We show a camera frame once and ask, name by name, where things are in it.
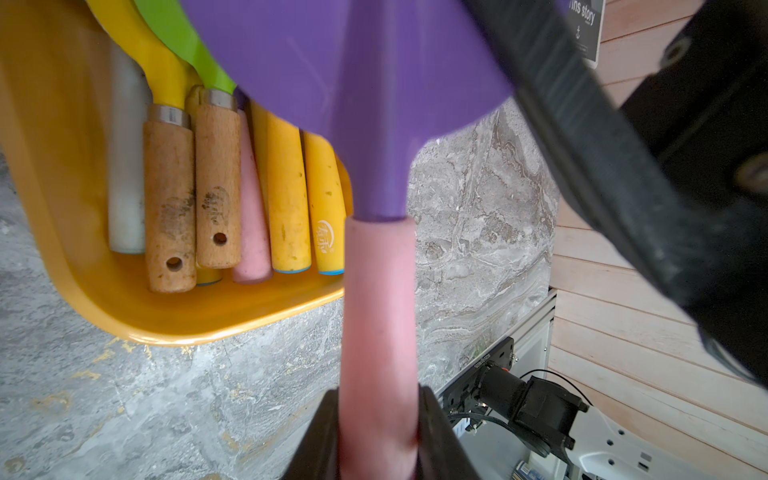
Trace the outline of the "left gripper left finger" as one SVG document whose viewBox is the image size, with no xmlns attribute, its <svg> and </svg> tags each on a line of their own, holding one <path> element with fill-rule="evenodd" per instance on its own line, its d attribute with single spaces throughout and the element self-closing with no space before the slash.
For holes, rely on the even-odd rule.
<svg viewBox="0 0 768 480">
<path fill-rule="evenodd" d="M 337 389 L 329 390 L 323 396 L 282 475 L 283 480 L 339 479 L 338 397 Z"/>
</svg>

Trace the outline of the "green shovel wooden handle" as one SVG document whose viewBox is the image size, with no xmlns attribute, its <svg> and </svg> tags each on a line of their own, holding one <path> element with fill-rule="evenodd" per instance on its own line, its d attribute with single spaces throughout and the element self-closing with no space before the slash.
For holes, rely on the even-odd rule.
<svg viewBox="0 0 768 480">
<path fill-rule="evenodd" d="M 218 65 L 179 1 L 138 1 L 151 31 L 202 80 L 195 122 L 197 262 L 226 269 L 241 261 L 241 118 L 236 83 Z"/>
</svg>

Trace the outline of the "yellow storage box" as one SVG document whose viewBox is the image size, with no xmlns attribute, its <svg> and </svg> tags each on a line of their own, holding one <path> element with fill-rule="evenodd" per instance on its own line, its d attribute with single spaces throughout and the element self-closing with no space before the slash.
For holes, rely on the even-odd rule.
<svg viewBox="0 0 768 480">
<path fill-rule="evenodd" d="M 82 1 L 1 5 L 1 146 L 60 295 L 93 325 L 156 346 L 216 341 L 340 299 L 342 278 L 313 269 L 153 293 L 144 259 L 109 249 L 110 43 Z"/>
</svg>

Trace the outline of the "yellow scoop wooden handle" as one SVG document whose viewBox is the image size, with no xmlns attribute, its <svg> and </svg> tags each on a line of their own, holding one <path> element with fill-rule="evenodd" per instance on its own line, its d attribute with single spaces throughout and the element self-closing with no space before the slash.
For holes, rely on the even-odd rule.
<svg viewBox="0 0 768 480">
<path fill-rule="evenodd" d="M 193 289 L 196 270 L 194 135 L 185 111 L 190 67 L 157 38 L 132 1 L 87 3 L 143 71 L 152 94 L 143 124 L 145 259 L 149 289 Z"/>
</svg>

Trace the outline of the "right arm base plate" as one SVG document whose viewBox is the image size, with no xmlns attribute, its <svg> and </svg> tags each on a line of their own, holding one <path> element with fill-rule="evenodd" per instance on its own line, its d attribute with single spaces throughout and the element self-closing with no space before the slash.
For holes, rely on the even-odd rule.
<svg viewBox="0 0 768 480">
<path fill-rule="evenodd" d="M 514 432 L 508 414 L 525 385 L 510 371 L 514 360 L 514 339 L 503 337 L 442 390 L 439 401 L 457 437 L 485 423 Z"/>
</svg>

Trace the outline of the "light blue shovel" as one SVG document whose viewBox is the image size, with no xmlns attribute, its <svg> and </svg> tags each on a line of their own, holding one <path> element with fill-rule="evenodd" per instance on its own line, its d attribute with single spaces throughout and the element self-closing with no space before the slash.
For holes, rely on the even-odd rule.
<svg viewBox="0 0 768 480">
<path fill-rule="evenodd" d="M 143 124 L 152 95 L 139 65 L 111 45 L 107 153 L 108 239 L 112 251 L 145 252 Z"/>
</svg>

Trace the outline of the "yellow scoop blue tip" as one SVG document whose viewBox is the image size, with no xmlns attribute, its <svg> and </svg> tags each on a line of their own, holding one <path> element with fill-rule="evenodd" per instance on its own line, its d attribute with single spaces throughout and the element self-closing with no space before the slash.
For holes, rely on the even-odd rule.
<svg viewBox="0 0 768 480">
<path fill-rule="evenodd" d="M 332 146 L 319 135 L 302 131 L 308 180 L 310 228 L 317 270 L 340 275 L 345 269 L 346 208 Z"/>
</svg>

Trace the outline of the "yellow scoop blue-tipped handle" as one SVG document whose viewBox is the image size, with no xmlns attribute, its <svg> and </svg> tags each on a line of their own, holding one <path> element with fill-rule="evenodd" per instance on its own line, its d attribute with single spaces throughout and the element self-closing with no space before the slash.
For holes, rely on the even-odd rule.
<svg viewBox="0 0 768 480">
<path fill-rule="evenodd" d="M 249 102 L 257 171 L 269 223 L 271 263 L 284 274 L 310 268 L 306 175 L 298 128 Z"/>
</svg>

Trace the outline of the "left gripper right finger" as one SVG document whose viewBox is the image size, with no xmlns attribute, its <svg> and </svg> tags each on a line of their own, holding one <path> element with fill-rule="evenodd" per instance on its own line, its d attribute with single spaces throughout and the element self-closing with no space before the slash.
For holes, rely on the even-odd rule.
<svg viewBox="0 0 768 480">
<path fill-rule="evenodd" d="M 417 479 L 479 479 L 434 392 L 420 387 Z"/>
</svg>

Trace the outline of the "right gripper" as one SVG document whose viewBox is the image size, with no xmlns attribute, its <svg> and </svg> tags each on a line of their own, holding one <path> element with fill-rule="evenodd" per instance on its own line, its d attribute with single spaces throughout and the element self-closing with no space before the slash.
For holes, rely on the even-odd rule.
<svg viewBox="0 0 768 480">
<path fill-rule="evenodd" d="M 552 2 L 463 5 L 567 201 L 696 321 L 709 354 L 765 385 L 766 3 L 704 2 L 622 105 L 666 177 Z"/>
</svg>

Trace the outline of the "purple shovel pink handle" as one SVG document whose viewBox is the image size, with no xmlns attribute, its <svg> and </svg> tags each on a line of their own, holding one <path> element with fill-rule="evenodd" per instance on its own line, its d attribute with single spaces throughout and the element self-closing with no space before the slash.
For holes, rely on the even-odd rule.
<svg viewBox="0 0 768 480">
<path fill-rule="evenodd" d="M 186 1 L 214 59 L 270 113 L 328 140 L 351 180 L 339 479 L 415 479 L 411 164 L 510 93 L 458 1 Z"/>
<path fill-rule="evenodd" d="M 239 109 L 241 120 L 241 261 L 232 277 L 239 284 L 257 284 L 271 277 L 269 233 L 247 115 Z"/>
</svg>

